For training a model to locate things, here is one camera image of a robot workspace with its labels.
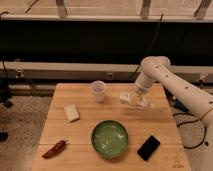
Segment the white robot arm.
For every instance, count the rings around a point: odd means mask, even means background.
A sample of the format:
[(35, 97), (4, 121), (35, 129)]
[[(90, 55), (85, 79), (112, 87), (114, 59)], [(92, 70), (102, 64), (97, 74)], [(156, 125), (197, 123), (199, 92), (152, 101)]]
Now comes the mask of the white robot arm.
[(155, 82), (159, 82), (189, 111), (195, 114), (213, 134), (213, 95), (192, 85), (170, 71), (167, 57), (146, 57), (141, 61), (141, 71), (135, 80), (135, 91), (146, 94)]

